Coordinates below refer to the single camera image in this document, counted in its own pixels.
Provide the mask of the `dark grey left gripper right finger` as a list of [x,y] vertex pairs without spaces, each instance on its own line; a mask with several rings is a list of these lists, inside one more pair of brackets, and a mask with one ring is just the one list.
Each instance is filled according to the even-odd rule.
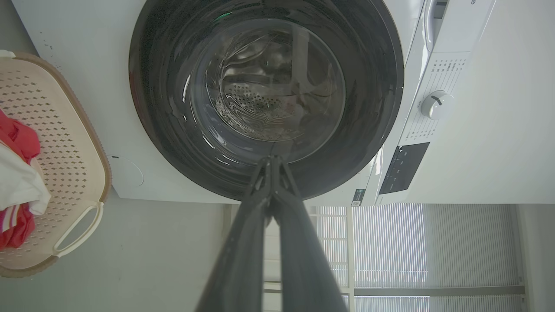
[[278,156],[272,158],[272,215],[280,228],[283,311],[347,311],[293,174]]

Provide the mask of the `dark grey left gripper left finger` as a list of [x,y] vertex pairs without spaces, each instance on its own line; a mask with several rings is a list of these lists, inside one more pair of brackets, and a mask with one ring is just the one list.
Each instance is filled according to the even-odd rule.
[[260,312],[266,219],[271,202],[271,160],[263,158],[197,304],[197,312]]

